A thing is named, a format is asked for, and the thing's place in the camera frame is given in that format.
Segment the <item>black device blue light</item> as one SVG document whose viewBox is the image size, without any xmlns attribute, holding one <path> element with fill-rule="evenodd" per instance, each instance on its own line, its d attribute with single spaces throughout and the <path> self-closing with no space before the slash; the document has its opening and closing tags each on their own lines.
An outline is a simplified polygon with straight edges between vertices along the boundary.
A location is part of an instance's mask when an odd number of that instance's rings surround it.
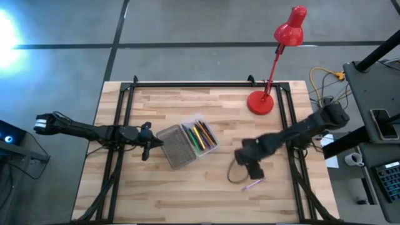
<svg viewBox="0 0 400 225">
<path fill-rule="evenodd" d="M 50 160 L 50 155 L 32 133 L 0 120 L 0 155 L 13 154 L 42 164 L 41 172 L 34 176 L 29 174 L 27 169 L 23 169 L 11 162 L 9 163 L 11 167 L 20 170 L 33 180 L 41 178 Z"/>
</svg>

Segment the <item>black smartphone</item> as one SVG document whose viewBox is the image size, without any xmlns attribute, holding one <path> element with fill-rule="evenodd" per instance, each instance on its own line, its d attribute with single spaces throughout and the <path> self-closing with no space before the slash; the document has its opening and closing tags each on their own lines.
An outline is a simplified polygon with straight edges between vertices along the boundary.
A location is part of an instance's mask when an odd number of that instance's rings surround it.
<svg viewBox="0 0 400 225">
<path fill-rule="evenodd" d="M 399 139 L 399 135 L 395 130 L 394 125 L 388 121 L 390 116 L 385 109 L 371 109 L 370 114 L 379 137 L 382 140 L 393 141 Z"/>
</svg>

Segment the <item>purple pen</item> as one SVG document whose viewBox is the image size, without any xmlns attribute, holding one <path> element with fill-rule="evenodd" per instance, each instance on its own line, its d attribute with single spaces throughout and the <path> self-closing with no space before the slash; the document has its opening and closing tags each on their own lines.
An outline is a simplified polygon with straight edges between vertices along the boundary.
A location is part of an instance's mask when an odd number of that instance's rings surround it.
<svg viewBox="0 0 400 225">
<path fill-rule="evenodd" d="M 253 186 L 257 185 L 257 184 L 260 184 L 260 183 L 264 182 L 265 180 L 266 180 L 266 177 L 264 177 L 262 179 L 258 179 L 256 181 L 252 182 L 251 184 L 248 184 L 247 186 L 244 186 L 241 189 L 241 191 L 246 191 L 246 190 L 250 189 L 251 187 L 253 187 Z"/>
</svg>

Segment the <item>green marker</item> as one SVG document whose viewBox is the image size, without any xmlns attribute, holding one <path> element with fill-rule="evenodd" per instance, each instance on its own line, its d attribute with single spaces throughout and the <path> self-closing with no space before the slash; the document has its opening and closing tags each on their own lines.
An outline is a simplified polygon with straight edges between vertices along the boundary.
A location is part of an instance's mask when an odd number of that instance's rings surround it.
<svg viewBox="0 0 400 225">
<path fill-rule="evenodd" d="M 192 139 L 192 141 L 194 143 L 196 151 L 198 152 L 198 154 L 200 154 L 201 153 L 201 151 L 200 151 L 201 149 L 199 148 L 199 145 L 198 145 L 198 143 L 196 141 L 196 138 L 194 137 L 194 134 L 192 133 L 192 131 L 190 129 L 188 130 L 188 132 L 189 132 L 189 135 L 190 135 L 190 137 L 191 137 L 191 139 Z"/>
</svg>

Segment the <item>yellow highlighter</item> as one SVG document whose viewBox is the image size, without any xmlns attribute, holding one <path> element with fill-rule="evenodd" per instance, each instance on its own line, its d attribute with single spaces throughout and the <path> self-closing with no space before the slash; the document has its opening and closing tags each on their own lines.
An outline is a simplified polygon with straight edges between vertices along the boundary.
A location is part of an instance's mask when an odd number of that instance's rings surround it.
<svg viewBox="0 0 400 225">
<path fill-rule="evenodd" d="M 193 126 L 193 130 L 194 130 L 194 133 L 195 133 L 195 135 L 196 135 L 196 137 L 197 137 L 197 139 L 198 139 L 198 141 L 199 141 L 199 143 L 200 143 L 200 145 L 202 147 L 202 150 L 205 150 L 206 147 L 205 147 L 205 145 L 203 143 L 203 140 L 201 139 L 201 136 L 198 133 L 198 130 L 197 130 L 196 126 Z"/>
</svg>

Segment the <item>clear plastic supply box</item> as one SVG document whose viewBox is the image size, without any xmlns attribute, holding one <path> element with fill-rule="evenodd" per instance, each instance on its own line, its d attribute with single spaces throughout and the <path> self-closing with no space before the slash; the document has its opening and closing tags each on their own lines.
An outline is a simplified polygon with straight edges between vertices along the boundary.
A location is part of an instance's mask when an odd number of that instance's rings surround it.
<svg viewBox="0 0 400 225">
<path fill-rule="evenodd" d="M 217 144 L 216 144 L 215 146 L 212 145 L 212 144 L 210 143 L 209 139 L 208 139 L 208 138 L 206 137 L 206 135 L 203 133 L 203 130 L 198 126 L 196 120 L 200 120 L 200 121 L 203 121 L 203 122 L 206 123 L 206 126 L 207 126 L 208 129 L 211 131 L 212 135 L 214 136 L 214 139 L 215 139 L 216 142 L 217 142 Z M 182 131 L 183 131 L 183 133 L 184 133 L 184 135 L 185 135 L 185 137 L 186 137 L 186 139 L 189 141 L 188 137 L 186 136 L 186 134 L 185 134 L 185 132 L 184 132 L 182 126 L 181 126 L 182 124 L 185 125 L 185 126 L 187 127 L 187 130 L 190 129 L 190 130 L 192 131 L 192 133 L 194 134 L 194 137 L 196 138 L 196 141 L 197 141 L 197 143 L 198 143 L 198 145 L 199 145 L 199 148 L 201 149 L 201 150 L 200 150 L 201 153 L 198 154 L 198 152 L 196 151 L 196 148 L 195 148 L 195 146 L 194 146 L 194 143 L 193 143 L 193 145 L 192 145 L 192 144 L 189 142 L 189 146 L 191 147 L 191 149 L 194 151 L 195 155 L 196 155 L 198 158 L 199 158 L 199 157 L 202 157 L 202 156 L 205 156 L 207 153 L 210 153 L 211 151 L 214 151 L 214 150 L 216 150 L 216 149 L 219 147 L 219 141 L 218 141 L 216 135 L 214 134 L 213 130 L 211 129 L 211 127 L 210 127 L 210 125 L 209 125 L 209 123 L 206 121 L 206 118 L 205 118 L 202 114 L 200 114 L 200 113 L 194 114 L 194 115 L 192 115 L 192 116 L 186 118 L 185 120 L 183 120 L 183 121 L 179 124 L 180 127 L 181 127 L 181 129 L 182 129 Z M 202 141 L 203 141 L 203 143 L 204 143 L 204 145 L 205 145 L 205 147 L 206 147 L 205 150 L 202 150 L 202 147 L 201 147 L 201 145 L 200 145 L 200 143 L 199 143 L 199 141 L 198 141 L 198 139 L 197 139 L 197 137 L 196 137 L 196 135 L 195 135 L 195 133 L 194 133 L 193 126 L 196 126 L 196 128 L 197 128 L 197 130 L 198 130 L 198 133 L 199 133 L 199 135 L 201 136 L 201 139 L 202 139 Z"/>
</svg>

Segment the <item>white mug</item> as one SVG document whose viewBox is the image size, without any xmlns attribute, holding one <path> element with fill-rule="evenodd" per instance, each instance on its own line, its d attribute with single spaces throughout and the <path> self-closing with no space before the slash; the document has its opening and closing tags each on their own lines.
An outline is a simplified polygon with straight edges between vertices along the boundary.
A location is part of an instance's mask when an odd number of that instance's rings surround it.
<svg viewBox="0 0 400 225">
<path fill-rule="evenodd" d="M 344 161 L 348 166 L 359 166 L 363 167 L 363 157 L 359 153 L 351 153 L 344 157 Z"/>
</svg>

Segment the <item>black keyboard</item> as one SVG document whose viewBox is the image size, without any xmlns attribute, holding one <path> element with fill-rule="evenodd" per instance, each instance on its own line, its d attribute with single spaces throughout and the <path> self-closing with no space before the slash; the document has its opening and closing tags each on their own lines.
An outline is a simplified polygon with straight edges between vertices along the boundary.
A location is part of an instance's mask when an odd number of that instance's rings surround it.
<svg viewBox="0 0 400 225">
<path fill-rule="evenodd" d="M 400 202 L 400 161 L 374 166 L 372 171 L 387 201 Z"/>
</svg>

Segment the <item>dark grey pen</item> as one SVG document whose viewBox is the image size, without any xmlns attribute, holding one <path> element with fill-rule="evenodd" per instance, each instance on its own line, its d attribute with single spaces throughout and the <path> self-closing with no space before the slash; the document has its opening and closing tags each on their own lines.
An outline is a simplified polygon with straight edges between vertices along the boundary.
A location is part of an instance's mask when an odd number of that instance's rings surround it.
<svg viewBox="0 0 400 225">
<path fill-rule="evenodd" d="M 185 125 L 181 125 L 182 126 L 182 128 L 183 128 L 183 130 L 184 130 L 184 132 L 185 132 L 185 134 L 186 134 L 186 136 L 187 136 L 187 138 L 189 139 L 189 142 L 193 145 L 193 141 L 192 141 L 192 139 L 191 139 L 191 136 L 190 136 L 190 133 L 189 133 L 189 131 L 188 131 L 188 128 L 185 126 Z"/>
</svg>

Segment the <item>black pole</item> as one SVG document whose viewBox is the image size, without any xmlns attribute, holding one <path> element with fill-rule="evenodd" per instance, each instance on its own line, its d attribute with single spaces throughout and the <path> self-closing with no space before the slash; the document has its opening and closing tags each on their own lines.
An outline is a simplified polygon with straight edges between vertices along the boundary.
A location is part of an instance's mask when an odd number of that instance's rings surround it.
<svg viewBox="0 0 400 225">
<path fill-rule="evenodd" d="M 358 62 L 356 64 L 356 69 L 362 73 L 367 71 L 374 63 L 376 63 L 379 59 L 381 59 L 399 44 L 400 29 L 396 31 L 388 40 L 383 42 L 378 48 L 376 48 L 370 55 Z"/>
</svg>

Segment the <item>red desk lamp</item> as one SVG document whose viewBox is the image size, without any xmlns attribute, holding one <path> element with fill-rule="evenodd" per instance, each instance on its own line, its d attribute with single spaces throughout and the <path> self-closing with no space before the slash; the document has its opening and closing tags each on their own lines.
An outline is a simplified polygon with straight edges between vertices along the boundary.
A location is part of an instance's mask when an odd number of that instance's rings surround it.
<svg viewBox="0 0 400 225">
<path fill-rule="evenodd" d="M 274 72 L 279 61 L 280 55 L 285 47 L 300 46 L 304 40 L 303 22 L 307 15 L 307 8 L 303 5 L 294 6 L 289 18 L 280 25 L 274 32 L 274 38 L 277 41 L 275 58 L 272 64 L 269 78 L 263 91 L 254 91 L 247 98 L 247 108 L 254 114 L 265 115 L 272 111 L 274 99 L 271 96 Z"/>
</svg>

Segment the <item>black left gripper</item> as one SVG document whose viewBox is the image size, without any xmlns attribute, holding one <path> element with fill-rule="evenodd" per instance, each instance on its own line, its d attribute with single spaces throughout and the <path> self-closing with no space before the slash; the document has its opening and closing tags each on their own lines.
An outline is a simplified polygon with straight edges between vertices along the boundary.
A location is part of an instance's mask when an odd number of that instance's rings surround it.
<svg viewBox="0 0 400 225">
<path fill-rule="evenodd" d="M 162 143 L 163 141 L 158 139 L 151 131 L 151 125 L 152 124 L 150 122 L 145 122 L 142 125 L 142 128 L 138 134 L 138 143 L 141 147 L 143 147 L 143 153 L 142 153 L 143 161 L 148 160 L 151 149 L 161 147 L 163 145 Z"/>
</svg>

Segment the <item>grey plastic box lid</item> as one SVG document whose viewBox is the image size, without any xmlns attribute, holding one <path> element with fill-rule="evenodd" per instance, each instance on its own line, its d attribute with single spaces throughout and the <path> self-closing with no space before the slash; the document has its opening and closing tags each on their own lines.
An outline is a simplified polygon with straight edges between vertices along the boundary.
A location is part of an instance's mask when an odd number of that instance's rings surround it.
<svg viewBox="0 0 400 225">
<path fill-rule="evenodd" d="M 173 170 L 196 160 L 191 143 L 178 124 L 159 131 L 156 137 L 164 142 L 161 149 Z"/>
</svg>

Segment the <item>black pen silver tip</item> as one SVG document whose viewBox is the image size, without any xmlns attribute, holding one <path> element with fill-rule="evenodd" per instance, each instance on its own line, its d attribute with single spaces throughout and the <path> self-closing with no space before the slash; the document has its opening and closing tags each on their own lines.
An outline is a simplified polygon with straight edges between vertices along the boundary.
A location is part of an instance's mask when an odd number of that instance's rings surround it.
<svg viewBox="0 0 400 225">
<path fill-rule="evenodd" d="M 217 144 L 216 140 L 214 139 L 214 136 L 212 135 L 211 131 L 208 129 L 208 127 L 206 126 L 206 123 L 203 121 L 200 121 L 201 126 L 205 129 L 206 133 L 208 134 L 208 136 L 210 137 L 210 140 L 214 143 L 214 145 Z"/>
</svg>

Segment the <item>orange wooden pencil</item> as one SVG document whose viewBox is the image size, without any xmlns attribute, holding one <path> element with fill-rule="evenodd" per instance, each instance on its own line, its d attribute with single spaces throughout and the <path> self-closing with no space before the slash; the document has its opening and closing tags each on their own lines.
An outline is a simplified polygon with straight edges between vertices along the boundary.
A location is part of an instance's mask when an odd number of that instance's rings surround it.
<svg viewBox="0 0 400 225">
<path fill-rule="evenodd" d="M 214 139 L 212 138 L 212 136 L 208 133 L 208 130 L 206 129 L 206 127 L 204 126 L 204 124 L 200 121 L 200 120 L 196 120 L 198 126 L 203 130 L 203 133 L 206 135 L 206 137 L 209 139 L 210 143 L 212 145 L 216 145 L 216 142 L 214 141 Z"/>
</svg>

